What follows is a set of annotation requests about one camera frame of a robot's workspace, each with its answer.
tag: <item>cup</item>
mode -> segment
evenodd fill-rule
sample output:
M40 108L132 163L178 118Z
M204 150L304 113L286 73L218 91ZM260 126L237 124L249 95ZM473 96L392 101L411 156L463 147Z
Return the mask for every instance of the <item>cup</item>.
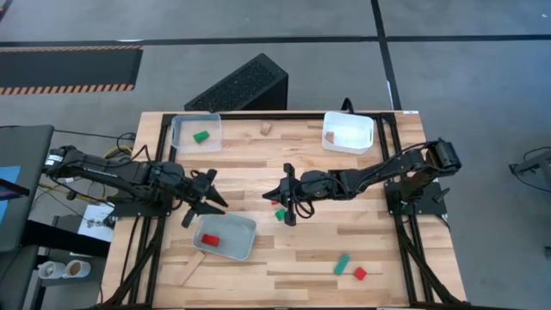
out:
M72 260L65 267L64 279L85 277L90 273L90 263L81 260Z
M40 279L59 279L65 272L65 264L47 261L38 265L38 277Z

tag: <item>transparent bin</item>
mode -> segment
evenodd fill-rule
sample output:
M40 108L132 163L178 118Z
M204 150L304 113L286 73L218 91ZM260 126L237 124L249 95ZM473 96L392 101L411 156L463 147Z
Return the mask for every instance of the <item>transparent bin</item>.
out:
M194 247L238 261L244 261L249 257L257 231L257 223L254 220L236 214L205 214L201 215L199 220L199 227L193 237ZM205 233L220 238L220 244L212 246L202 243L201 239Z
M193 135L207 131L209 136L201 143ZM220 115L181 115L172 119L172 146L182 153L217 152L222 149L222 122Z
M331 151L364 154L373 145L373 120L367 116L327 112L321 145ZM325 139L333 132L333 143Z

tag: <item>wooden tabletop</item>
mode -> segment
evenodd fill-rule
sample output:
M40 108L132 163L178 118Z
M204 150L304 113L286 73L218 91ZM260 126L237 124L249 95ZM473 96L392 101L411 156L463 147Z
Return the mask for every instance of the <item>wooden tabletop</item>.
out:
M142 114L134 150L148 145L154 156L162 117L162 112ZM396 112L396 119L402 147L425 141L419 114ZM365 154L352 155L321 147L323 120L269 121L272 129L268 136L260 134L261 122L222 121L222 151L176 156L186 171L216 169L214 184L230 205L227 211L257 223L249 258L238 262L205 253L206 258L195 273L183 286L176 285L171 275L197 251L192 245L197 219L189 229L183 228L181 222L188 210L183 206L166 221L153 306L408 306L394 222L387 212L382 183L369 187L352 201L315 202L315 215L309 220L297 217L295 227L278 222L274 213L279 207L261 197L277 187L285 176L283 164L287 162L295 167L297 177L309 170L362 168L380 163L378 134ZM392 154L389 129L386 134ZM165 146L166 160L170 137ZM448 229L435 216L418 216L418 221L429 266L452 294L464 300ZM102 281L105 298L119 286L132 225L130 218L116 224ZM127 272L133 266L140 228L141 223L134 236ZM351 262L343 275L336 276L333 269L342 253L350 254ZM412 265L418 298L422 300L420 276L417 266ZM356 267L368 272L363 281L353 277ZM138 301L145 298L148 274L149 265L141 277Z

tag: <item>floor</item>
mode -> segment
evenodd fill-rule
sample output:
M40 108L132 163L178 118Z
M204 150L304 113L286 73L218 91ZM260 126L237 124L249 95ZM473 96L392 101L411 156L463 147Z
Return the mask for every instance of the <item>floor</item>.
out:
M372 3L380 6L388 53L377 42L382 32ZM519 36L500 37L507 34ZM348 96L356 109L420 111L428 138L452 141L463 163L460 173L441 182L451 188L449 224L468 299L482 306L547 309L551 262L543 246L551 245L551 197L521 184L507 167L551 140L551 37L535 34L551 34L549 1L13 0L0 21L0 46L135 39L155 45L145 48L135 91L0 96L0 125L135 131L142 111L181 110L227 73L266 53L289 73L290 109L338 109ZM163 43L291 35L375 40ZM450 37L455 35L470 39ZM404 36L414 37L399 42ZM53 146L68 144L103 154L113 141L56 133ZM543 186L539 177L526 180ZM78 186L88 188L85 181ZM78 202L70 206L84 210ZM31 218L51 222L70 212L45 195ZM89 307L97 291L96 284L48 289L44 308Z

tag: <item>clear plastic container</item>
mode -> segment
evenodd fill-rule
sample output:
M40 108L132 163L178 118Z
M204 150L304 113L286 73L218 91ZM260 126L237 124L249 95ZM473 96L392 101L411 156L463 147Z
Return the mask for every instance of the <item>clear plastic container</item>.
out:
M257 231L257 223L254 220L236 214L205 214L201 215L199 220L199 227L193 237L194 247L238 261L244 261L249 257ZM201 239L205 233L220 238L220 244L212 246L202 243Z
M207 131L209 136L201 143L194 134ZM222 122L220 115L180 115L172 119L172 146L182 153L217 152L222 149Z
M367 116L327 112L321 145L331 151L364 154L373 145L373 131L373 120ZM333 132L333 143L325 139L328 132Z

